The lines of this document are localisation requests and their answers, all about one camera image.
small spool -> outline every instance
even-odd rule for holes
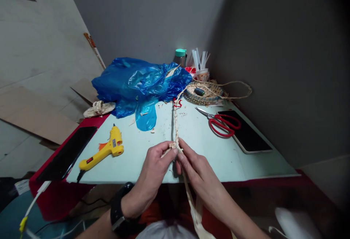
[[[198,96],[203,96],[205,91],[200,88],[195,88],[194,93],[197,94]]]

black smartwatch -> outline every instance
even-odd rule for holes
[[[146,227],[146,224],[139,224],[141,215],[136,219],[126,219],[121,210],[121,199],[130,192],[133,187],[134,184],[131,182],[124,184],[110,203],[110,221],[112,223],[112,231],[120,238],[138,234]]]

red thread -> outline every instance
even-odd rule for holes
[[[181,104],[181,101],[182,101],[182,100],[179,100],[180,106],[176,106],[176,105],[175,105],[175,101],[176,101],[176,98],[174,98],[174,107],[176,107],[176,108],[181,108],[181,107],[182,107],[182,104]]]

raffia strip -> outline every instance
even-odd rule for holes
[[[208,82],[200,82],[200,83],[202,84],[201,86],[203,86],[206,89],[208,89],[209,91],[211,91],[205,85]],[[211,92],[214,95],[219,96],[222,99],[242,99],[242,98],[248,97],[253,92],[252,88],[248,84],[246,84],[246,83],[244,83],[242,81],[232,81],[232,82],[228,82],[228,83],[225,83],[225,84],[218,84],[218,86],[224,86],[224,85],[227,85],[227,84],[230,84],[230,83],[241,83],[241,84],[245,85],[248,88],[248,93],[245,96],[242,96],[242,97],[228,97],[228,96],[220,96],[220,95],[218,95],[217,93],[215,93],[213,91],[211,91]],[[176,101],[174,102],[175,142],[172,143],[172,144],[169,144],[169,149],[166,150],[166,152],[163,154],[163,156],[166,155],[171,149],[174,149],[174,148],[177,148],[180,153],[183,153],[181,148],[180,148],[180,146],[179,146],[178,115],[176,113],[177,108],[175,106],[179,106],[179,101],[180,101],[181,95],[185,92],[186,89],[187,89],[187,86],[185,87],[185,89],[183,91],[181,91],[177,95]],[[203,225],[202,225],[202,215],[203,215],[203,202],[202,202],[202,199],[199,196],[197,196],[196,206],[194,207],[194,201],[193,201],[193,198],[192,198],[192,194],[191,194],[190,188],[188,186],[187,176],[186,176],[184,171],[182,171],[182,176],[183,176],[183,181],[185,183],[187,199],[188,199],[188,202],[189,202],[190,208],[191,208],[191,216],[192,216],[193,223],[194,223],[194,229],[196,230],[196,233],[197,233],[199,239],[215,239],[215,237],[211,233],[206,231],[204,229]],[[231,234],[232,234],[232,238],[233,239],[237,239],[237,237],[234,235],[234,233],[232,231],[231,231]]]

red table edge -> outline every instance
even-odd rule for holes
[[[71,133],[71,135],[62,143],[62,145],[50,156],[50,158],[42,165],[42,167],[30,178],[30,191],[35,197],[38,189],[43,182],[37,181],[37,177],[42,173],[45,167],[53,160],[53,158],[60,152],[62,147],[69,141],[73,134],[80,127],[100,126],[107,119],[109,114],[103,117],[86,118],[81,124]],[[280,177],[280,178],[266,178],[254,179],[242,182],[226,182],[225,187],[294,187],[294,186],[314,186],[313,182],[301,171],[297,170],[300,177]],[[69,212],[76,206],[79,199],[87,194],[94,185],[67,183],[63,181],[53,181],[42,193],[36,203],[42,213],[43,219],[46,221],[61,220],[65,218]]]
[[[46,166],[55,158],[55,156],[61,151],[63,146],[69,141],[74,133],[80,127],[96,126],[100,128],[109,114],[102,117],[86,118],[79,126],[70,134],[70,136],[60,145],[60,147],[50,156],[50,158],[40,167],[40,169],[29,179],[29,188],[33,195],[36,193],[42,181],[37,181],[37,177],[43,172]],[[46,221],[61,220],[65,218],[69,212],[77,205],[80,198],[87,194],[94,185],[67,183],[66,179],[63,181],[52,181],[49,187],[42,193],[36,203],[42,213],[43,219]]]

